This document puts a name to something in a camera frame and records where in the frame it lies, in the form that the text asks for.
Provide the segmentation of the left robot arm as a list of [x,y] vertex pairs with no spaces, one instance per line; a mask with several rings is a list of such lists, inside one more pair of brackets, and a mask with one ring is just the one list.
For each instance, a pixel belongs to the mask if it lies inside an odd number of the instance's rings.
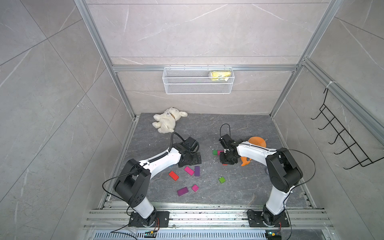
[[133,209],[133,219],[137,220],[140,226],[155,225],[158,228],[164,226],[161,221],[165,220],[165,213],[158,213],[147,198],[151,179],[173,165],[181,168],[202,163],[200,144],[197,140],[192,137],[181,140],[180,143],[174,143],[171,137],[170,146],[149,159],[128,160],[118,176],[102,183],[106,193],[126,202]]

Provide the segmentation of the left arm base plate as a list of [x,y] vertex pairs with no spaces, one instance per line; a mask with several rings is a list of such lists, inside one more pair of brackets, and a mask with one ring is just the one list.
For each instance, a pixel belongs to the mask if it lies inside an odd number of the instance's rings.
[[170,212],[154,211],[148,218],[143,218],[139,213],[133,212],[130,216],[129,227],[160,227],[167,228],[170,220]]

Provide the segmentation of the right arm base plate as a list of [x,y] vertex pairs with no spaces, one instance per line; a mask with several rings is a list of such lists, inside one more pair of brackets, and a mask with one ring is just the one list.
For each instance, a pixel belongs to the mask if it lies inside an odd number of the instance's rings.
[[247,219],[251,228],[286,228],[291,226],[285,211],[279,215],[273,215],[268,211],[247,210]]

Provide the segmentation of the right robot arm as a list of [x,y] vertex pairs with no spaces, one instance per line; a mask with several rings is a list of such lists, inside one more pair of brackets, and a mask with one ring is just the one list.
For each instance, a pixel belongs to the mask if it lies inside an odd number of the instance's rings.
[[286,202],[303,177],[303,172],[291,151],[286,148],[269,149],[260,137],[251,137],[248,141],[240,143],[226,134],[220,137],[219,142],[224,148],[220,153],[221,163],[234,165],[241,159],[242,166],[256,161],[267,167],[272,191],[262,211],[247,210],[250,227],[290,227]]

